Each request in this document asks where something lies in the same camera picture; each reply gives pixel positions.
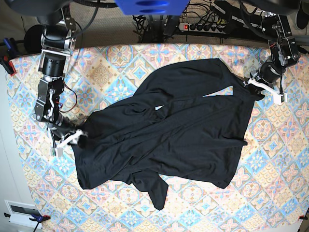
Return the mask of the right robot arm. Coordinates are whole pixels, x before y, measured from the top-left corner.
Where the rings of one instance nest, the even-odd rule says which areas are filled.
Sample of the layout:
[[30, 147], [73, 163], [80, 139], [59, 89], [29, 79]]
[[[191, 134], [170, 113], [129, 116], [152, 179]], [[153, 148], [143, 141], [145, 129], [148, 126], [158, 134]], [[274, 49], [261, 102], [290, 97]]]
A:
[[37, 18], [43, 25], [42, 54], [38, 71], [42, 78], [34, 107], [37, 121], [45, 123], [55, 141], [63, 141], [76, 132], [75, 126], [61, 113], [60, 95], [65, 89], [65, 64], [75, 47], [76, 22], [70, 15], [68, 0], [49, 0], [46, 13]]

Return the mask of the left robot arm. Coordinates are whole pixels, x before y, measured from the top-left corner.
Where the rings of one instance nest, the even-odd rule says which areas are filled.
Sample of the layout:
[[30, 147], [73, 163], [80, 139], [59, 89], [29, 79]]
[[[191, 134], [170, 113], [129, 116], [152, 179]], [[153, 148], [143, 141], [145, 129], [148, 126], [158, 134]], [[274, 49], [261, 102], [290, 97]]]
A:
[[[296, 40], [287, 19], [287, 15], [297, 11], [299, 0], [239, 0], [240, 15], [245, 25], [258, 37], [268, 42], [270, 57], [260, 68], [251, 74], [257, 82], [273, 85], [281, 79], [286, 69], [294, 66], [299, 60]], [[251, 16], [245, 4], [250, 4], [262, 10], [261, 28], [251, 24]]]

